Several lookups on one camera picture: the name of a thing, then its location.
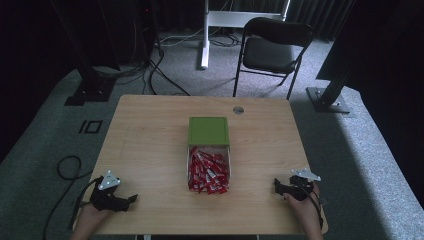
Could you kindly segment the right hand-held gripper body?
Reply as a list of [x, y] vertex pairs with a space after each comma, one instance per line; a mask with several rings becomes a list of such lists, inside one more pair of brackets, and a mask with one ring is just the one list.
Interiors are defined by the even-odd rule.
[[298, 201], [303, 201], [313, 192], [313, 182], [321, 181], [321, 177], [307, 168], [292, 169], [291, 172], [289, 185], [283, 185], [283, 192], [292, 195]]

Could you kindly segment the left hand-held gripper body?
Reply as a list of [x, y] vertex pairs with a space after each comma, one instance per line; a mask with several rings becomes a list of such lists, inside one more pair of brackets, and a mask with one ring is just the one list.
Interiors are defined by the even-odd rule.
[[120, 179], [108, 170], [104, 176], [100, 176], [95, 180], [90, 202], [99, 211], [127, 211], [130, 205], [130, 199], [119, 198], [114, 195], [120, 183]]

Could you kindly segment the person's left hand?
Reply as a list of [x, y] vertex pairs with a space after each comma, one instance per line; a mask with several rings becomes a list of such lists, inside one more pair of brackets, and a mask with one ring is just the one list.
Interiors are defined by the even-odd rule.
[[85, 205], [69, 240], [89, 240], [111, 214], [111, 210], [98, 210], [92, 204]]

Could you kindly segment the person's right hand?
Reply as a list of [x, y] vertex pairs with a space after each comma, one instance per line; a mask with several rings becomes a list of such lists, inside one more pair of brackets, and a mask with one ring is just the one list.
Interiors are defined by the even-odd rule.
[[294, 210], [307, 240], [324, 240], [317, 211], [317, 208], [319, 207], [320, 190], [316, 183], [313, 183], [313, 186], [314, 192], [310, 194], [309, 198], [306, 198], [303, 201], [296, 200], [288, 193], [285, 193], [283, 197]]

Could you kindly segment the green box lid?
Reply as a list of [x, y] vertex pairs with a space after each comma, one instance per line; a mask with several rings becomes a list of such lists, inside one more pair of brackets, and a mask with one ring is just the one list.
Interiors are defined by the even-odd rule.
[[188, 130], [189, 145], [230, 144], [226, 117], [191, 117]]

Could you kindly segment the black metal stand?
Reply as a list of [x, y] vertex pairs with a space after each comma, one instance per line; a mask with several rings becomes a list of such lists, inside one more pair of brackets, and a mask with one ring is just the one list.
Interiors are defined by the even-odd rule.
[[108, 102], [117, 78], [102, 77], [95, 71], [63, 1], [49, 1], [63, 26], [69, 54], [81, 77], [77, 90], [67, 98], [65, 106], [83, 106], [86, 102]]
[[349, 5], [340, 21], [340, 29], [331, 50], [320, 68], [317, 78], [328, 80], [326, 88], [308, 87], [306, 92], [316, 112], [331, 112], [348, 114], [350, 112], [341, 91], [352, 72], [352, 59], [355, 52], [350, 49], [349, 27], [351, 12], [355, 9], [357, 0], [347, 0]]

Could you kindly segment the black folding chair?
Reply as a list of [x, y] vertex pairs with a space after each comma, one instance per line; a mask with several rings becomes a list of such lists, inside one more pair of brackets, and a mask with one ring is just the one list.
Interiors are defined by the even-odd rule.
[[313, 28], [308, 24], [265, 17], [249, 20], [243, 28], [233, 96], [237, 94], [241, 72], [281, 77], [279, 86], [292, 74], [286, 96], [289, 99], [303, 55], [313, 39]]

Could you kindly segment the dark curtain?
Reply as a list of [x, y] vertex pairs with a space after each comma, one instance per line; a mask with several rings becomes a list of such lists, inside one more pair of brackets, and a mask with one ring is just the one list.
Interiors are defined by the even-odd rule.
[[356, 0], [290, 0], [286, 20], [310, 25], [314, 37], [334, 41]]

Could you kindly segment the white desk frame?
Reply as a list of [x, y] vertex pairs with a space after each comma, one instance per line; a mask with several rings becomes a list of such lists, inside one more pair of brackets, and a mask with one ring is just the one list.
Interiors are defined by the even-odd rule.
[[203, 26], [203, 42], [200, 68], [207, 69], [209, 66], [209, 28], [225, 27], [225, 28], [243, 28], [251, 19], [256, 17], [265, 17], [274, 20], [285, 21], [291, 0], [284, 0], [283, 8], [280, 13], [262, 13], [262, 12], [240, 12], [240, 11], [212, 11], [209, 9], [209, 0], [204, 0], [204, 26]]

